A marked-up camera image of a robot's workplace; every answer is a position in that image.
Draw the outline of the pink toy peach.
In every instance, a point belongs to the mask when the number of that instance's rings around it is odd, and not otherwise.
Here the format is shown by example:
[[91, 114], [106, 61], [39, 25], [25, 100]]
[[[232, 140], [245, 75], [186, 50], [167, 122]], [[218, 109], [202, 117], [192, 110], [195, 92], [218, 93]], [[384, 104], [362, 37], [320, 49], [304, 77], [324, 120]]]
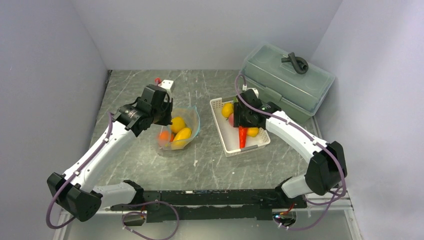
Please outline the pink toy peach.
[[229, 115], [227, 120], [228, 120], [229, 125], [231, 127], [234, 127], [234, 114], [233, 113]]

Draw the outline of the orange toy carrot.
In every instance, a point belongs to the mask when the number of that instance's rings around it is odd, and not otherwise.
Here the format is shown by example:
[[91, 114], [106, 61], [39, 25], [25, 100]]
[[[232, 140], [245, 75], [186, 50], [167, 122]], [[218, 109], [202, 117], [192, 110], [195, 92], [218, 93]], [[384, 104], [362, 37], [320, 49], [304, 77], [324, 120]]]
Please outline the orange toy carrot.
[[247, 127], [238, 127], [238, 137], [239, 137], [239, 148], [243, 149], [246, 147], [246, 141], [247, 141], [247, 133], [248, 128]]

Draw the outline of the yellow toy fruit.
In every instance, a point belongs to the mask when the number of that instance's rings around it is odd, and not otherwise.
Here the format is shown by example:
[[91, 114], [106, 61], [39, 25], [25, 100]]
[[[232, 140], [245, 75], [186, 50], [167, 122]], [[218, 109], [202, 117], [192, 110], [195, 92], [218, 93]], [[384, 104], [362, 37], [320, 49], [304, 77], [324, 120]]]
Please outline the yellow toy fruit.
[[249, 127], [246, 132], [246, 135], [252, 138], [255, 138], [258, 134], [259, 134], [258, 127]]

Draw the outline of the white perforated plastic basket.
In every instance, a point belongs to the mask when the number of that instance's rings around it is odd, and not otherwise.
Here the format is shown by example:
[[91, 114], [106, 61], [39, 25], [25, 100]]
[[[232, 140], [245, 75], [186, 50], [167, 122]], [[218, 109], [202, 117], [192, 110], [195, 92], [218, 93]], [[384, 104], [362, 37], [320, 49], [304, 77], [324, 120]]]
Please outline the white perforated plastic basket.
[[233, 157], [259, 149], [270, 144], [271, 139], [267, 131], [259, 129], [255, 137], [247, 136], [244, 148], [239, 145], [239, 130], [230, 126], [228, 120], [222, 115], [222, 108], [226, 103], [233, 103], [232, 97], [214, 98], [209, 101], [212, 116], [226, 157]]

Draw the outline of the yellow toy apple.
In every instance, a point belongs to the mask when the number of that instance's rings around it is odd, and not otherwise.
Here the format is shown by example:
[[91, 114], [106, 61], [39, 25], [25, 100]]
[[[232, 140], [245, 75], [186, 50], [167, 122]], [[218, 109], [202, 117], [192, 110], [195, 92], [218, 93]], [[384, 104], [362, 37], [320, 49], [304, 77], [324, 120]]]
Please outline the yellow toy apple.
[[186, 123], [181, 116], [176, 116], [172, 118], [171, 125], [170, 125], [170, 130], [172, 131], [172, 133], [177, 134], [179, 131], [181, 131], [185, 127], [186, 127]]

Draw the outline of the orange toy tangerine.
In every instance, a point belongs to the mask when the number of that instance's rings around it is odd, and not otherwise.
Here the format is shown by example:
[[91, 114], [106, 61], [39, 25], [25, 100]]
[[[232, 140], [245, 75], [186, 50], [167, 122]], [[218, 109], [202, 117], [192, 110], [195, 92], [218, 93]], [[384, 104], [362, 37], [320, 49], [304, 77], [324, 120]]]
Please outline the orange toy tangerine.
[[166, 146], [174, 140], [174, 134], [171, 131], [161, 131], [157, 136], [157, 142], [160, 146]]

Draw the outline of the clear zip top bag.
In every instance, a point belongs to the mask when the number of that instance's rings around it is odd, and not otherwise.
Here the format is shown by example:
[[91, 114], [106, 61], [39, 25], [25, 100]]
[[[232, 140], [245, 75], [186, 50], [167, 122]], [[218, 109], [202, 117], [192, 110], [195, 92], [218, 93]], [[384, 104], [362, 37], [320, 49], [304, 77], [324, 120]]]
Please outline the clear zip top bag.
[[162, 150], [184, 149], [200, 131], [200, 116], [196, 106], [177, 107], [171, 112], [171, 125], [163, 126], [156, 137]]

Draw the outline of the yellow toy mango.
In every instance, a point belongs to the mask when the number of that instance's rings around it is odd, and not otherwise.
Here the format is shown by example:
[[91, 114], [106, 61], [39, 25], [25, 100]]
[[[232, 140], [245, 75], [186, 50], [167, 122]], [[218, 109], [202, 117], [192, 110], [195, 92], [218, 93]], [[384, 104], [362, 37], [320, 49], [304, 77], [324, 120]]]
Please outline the yellow toy mango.
[[191, 138], [191, 135], [192, 130], [189, 127], [185, 127], [175, 135], [172, 141], [173, 146], [176, 148], [184, 147], [188, 143], [188, 140]]

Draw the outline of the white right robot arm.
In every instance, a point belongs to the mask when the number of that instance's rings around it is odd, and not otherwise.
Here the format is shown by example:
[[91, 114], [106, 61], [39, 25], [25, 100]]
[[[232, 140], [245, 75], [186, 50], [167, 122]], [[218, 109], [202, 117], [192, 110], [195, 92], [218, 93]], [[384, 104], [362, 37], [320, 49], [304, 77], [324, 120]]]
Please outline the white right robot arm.
[[284, 180], [275, 194], [276, 203], [289, 207], [295, 197], [306, 194], [323, 196], [337, 184], [342, 184], [341, 198], [346, 193], [346, 161], [343, 147], [337, 141], [329, 143], [293, 121], [273, 102], [263, 103], [253, 89], [237, 93], [234, 122], [243, 127], [258, 127], [289, 144], [306, 161], [303, 175]]

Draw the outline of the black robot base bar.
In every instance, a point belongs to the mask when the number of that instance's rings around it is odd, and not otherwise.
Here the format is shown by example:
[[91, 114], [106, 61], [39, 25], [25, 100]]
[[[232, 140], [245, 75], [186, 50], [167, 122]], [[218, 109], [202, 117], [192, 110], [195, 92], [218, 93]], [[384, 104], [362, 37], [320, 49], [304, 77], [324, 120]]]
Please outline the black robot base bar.
[[256, 219], [269, 221], [279, 210], [305, 209], [302, 196], [288, 198], [279, 188], [223, 190], [144, 190], [111, 211], [146, 211], [148, 223], [180, 220]]

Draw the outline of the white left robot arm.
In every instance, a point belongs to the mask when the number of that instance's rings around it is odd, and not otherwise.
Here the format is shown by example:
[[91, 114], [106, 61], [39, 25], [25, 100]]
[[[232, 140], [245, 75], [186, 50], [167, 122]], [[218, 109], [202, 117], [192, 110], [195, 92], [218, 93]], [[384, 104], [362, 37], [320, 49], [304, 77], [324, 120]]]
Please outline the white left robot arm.
[[151, 125], [171, 124], [174, 88], [172, 80], [149, 84], [134, 102], [109, 114], [108, 127], [83, 157], [64, 173], [54, 172], [48, 177], [52, 202], [81, 222], [106, 207], [126, 205], [131, 210], [139, 209], [145, 200], [144, 189], [134, 181], [106, 186], [98, 186], [97, 182], [117, 153], [141, 132]]

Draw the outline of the green storage box clear lid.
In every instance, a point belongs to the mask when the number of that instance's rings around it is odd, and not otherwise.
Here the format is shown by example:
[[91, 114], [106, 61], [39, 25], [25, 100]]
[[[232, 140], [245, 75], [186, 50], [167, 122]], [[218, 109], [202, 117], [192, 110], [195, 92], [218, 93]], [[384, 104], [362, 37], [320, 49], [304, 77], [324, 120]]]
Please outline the green storage box clear lid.
[[317, 113], [336, 79], [303, 57], [269, 43], [256, 47], [244, 59], [241, 73], [262, 101], [275, 103], [298, 123]]

